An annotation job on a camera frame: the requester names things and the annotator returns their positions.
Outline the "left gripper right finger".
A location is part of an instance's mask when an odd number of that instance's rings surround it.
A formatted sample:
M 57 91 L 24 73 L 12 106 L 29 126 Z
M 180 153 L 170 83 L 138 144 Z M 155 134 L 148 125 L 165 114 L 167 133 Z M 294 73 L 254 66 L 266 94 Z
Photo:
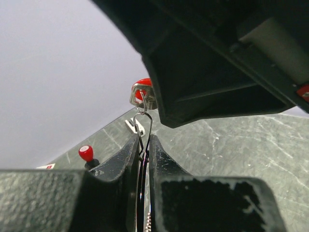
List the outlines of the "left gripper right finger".
M 259 178 L 193 176 L 150 137 L 154 232 L 284 232 L 276 199 Z

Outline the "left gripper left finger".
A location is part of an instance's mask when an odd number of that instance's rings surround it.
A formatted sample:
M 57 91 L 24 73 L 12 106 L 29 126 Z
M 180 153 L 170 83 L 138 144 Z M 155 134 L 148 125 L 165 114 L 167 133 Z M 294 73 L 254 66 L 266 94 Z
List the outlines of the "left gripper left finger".
M 1 170 L 3 232 L 133 232 L 139 139 L 86 170 Z

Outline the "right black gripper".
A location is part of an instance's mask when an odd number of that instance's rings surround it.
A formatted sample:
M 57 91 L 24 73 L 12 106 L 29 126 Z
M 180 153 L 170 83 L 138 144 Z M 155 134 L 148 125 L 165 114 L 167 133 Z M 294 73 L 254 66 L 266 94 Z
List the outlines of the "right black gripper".
M 274 18 L 309 54 L 306 0 L 97 0 L 141 55 L 162 124 L 309 110 L 297 84 L 240 37 Z

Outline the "large silver keyring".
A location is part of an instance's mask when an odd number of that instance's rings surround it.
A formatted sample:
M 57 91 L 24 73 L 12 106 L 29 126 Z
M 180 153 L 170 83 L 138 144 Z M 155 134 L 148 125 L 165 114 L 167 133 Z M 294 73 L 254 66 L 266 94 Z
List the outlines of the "large silver keyring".
M 144 143 L 142 137 L 140 135 L 139 129 L 137 130 L 137 135 L 140 144 L 140 168 L 139 168 L 139 176 L 138 176 L 138 194 L 137 194 L 137 216 L 136 216 L 136 226 L 138 232 L 144 231 L 144 198 L 145 198 L 145 181 L 146 181 L 146 173 L 147 173 L 147 163 L 149 161 L 149 143 L 150 143 L 150 135 L 152 132 L 153 119 L 147 110 L 143 108 L 138 108 L 138 113 L 135 114 L 133 119 L 137 119 L 138 115 L 146 116 L 150 120 L 149 134 L 147 138 L 147 142 Z

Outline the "red tagged key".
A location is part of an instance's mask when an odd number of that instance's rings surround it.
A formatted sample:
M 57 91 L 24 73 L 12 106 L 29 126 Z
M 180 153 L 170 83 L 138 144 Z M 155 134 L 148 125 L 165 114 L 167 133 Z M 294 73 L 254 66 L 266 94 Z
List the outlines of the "red tagged key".
M 129 102 L 145 110 L 157 109 L 155 93 L 150 78 L 141 79 L 132 86 Z

